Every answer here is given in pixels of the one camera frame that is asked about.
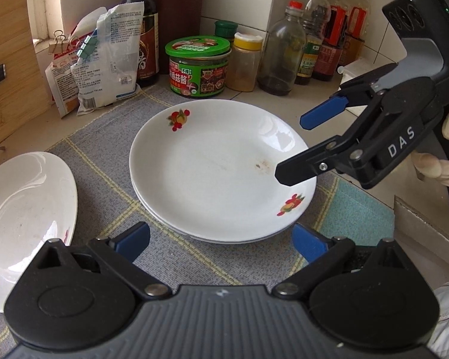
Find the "stacked plates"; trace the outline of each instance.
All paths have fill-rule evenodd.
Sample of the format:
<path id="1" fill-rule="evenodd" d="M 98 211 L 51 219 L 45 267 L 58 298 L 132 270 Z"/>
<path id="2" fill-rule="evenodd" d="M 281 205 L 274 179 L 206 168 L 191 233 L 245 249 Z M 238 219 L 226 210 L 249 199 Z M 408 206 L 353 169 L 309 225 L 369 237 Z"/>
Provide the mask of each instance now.
<path id="1" fill-rule="evenodd" d="M 288 187 L 274 177 L 279 162 L 307 148 L 265 110 L 197 100 L 140 129 L 130 174 L 139 200 L 171 230 L 211 243 L 249 243 L 288 228 L 308 207 L 315 178 Z"/>
<path id="2" fill-rule="evenodd" d="M 77 219 L 70 168 L 50 153 L 27 153 L 0 166 L 0 311 L 45 241 L 68 246 Z"/>

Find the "red bottle cap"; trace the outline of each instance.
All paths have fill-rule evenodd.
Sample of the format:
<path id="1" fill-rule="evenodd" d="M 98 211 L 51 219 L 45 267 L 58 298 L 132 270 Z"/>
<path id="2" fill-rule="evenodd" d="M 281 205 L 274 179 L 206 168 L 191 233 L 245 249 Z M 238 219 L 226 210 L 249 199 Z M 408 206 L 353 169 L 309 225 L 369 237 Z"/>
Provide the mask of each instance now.
<path id="1" fill-rule="evenodd" d="M 293 1 L 293 0 L 291 0 L 291 1 L 289 2 L 289 6 L 290 6 L 291 8 L 301 9 L 301 8 L 303 7 L 303 3 L 300 3 L 299 1 Z"/>

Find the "yellow lid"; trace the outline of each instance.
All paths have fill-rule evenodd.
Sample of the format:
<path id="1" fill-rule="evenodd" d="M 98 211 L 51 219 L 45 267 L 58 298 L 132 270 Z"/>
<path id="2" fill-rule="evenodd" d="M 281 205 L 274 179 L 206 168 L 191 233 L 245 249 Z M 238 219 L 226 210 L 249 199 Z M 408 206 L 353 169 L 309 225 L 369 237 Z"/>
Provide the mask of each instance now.
<path id="1" fill-rule="evenodd" d="M 259 35 L 241 34 L 237 32 L 235 34 L 234 45 L 244 50 L 259 51 L 263 47 L 263 38 Z"/>

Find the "barcode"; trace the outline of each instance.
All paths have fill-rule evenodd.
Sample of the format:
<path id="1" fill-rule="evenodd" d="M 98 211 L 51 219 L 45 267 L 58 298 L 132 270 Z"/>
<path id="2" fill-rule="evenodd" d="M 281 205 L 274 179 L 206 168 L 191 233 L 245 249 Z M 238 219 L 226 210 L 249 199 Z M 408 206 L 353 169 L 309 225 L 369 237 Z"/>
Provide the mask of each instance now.
<path id="1" fill-rule="evenodd" d="M 85 107 L 85 109 L 93 109 L 97 107 L 97 104 L 95 103 L 95 98 L 83 98 L 82 99 L 82 105 Z"/>
<path id="2" fill-rule="evenodd" d="M 133 81 L 132 78 L 129 76 L 120 78 L 120 82 L 122 83 L 122 85 L 127 85 L 128 83 L 131 83 L 132 81 Z"/>

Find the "glove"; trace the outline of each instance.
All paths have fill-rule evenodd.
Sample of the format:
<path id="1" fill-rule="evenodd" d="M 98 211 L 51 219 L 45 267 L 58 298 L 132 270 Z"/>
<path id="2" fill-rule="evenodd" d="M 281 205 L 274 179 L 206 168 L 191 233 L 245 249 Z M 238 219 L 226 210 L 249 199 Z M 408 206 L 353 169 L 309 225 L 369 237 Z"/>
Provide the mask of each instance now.
<path id="1" fill-rule="evenodd" d="M 442 135 L 449 140 L 449 114 L 442 125 Z M 411 160 L 415 168 L 428 178 L 437 180 L 444 186 L 449 186 L 449 161 L 436 158 L 429 153 L 411 154 Z"/>

